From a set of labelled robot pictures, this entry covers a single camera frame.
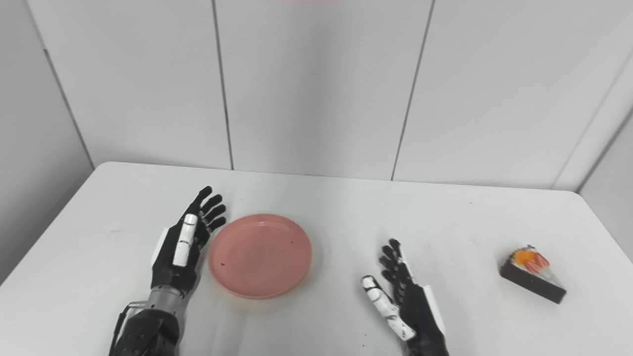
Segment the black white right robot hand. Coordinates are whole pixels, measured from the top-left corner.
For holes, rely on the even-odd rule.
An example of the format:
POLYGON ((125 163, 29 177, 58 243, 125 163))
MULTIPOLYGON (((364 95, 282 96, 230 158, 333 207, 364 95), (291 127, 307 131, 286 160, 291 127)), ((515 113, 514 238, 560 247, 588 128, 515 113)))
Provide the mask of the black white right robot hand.
POLYGON ((449 355, 445 323, 430 285, 416 283, 400 241, 389 239, 381 250, 381 274, 392 292, 387 293, 373 275, 365 275, 361 285, 367 297, 405 344, 409 356, 449 355))

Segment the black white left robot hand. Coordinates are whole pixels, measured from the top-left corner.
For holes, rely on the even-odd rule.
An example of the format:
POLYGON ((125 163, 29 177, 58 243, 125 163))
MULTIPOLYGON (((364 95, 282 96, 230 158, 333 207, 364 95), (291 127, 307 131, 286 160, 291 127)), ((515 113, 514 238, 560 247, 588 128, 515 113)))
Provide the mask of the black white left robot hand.
POLYGON ((186 297, 197 281, 197 265, 208 241, 226 224, 223 196, 207 185, 181 218, 164 231, 152 262, 151 288, 168 286, 186 297))

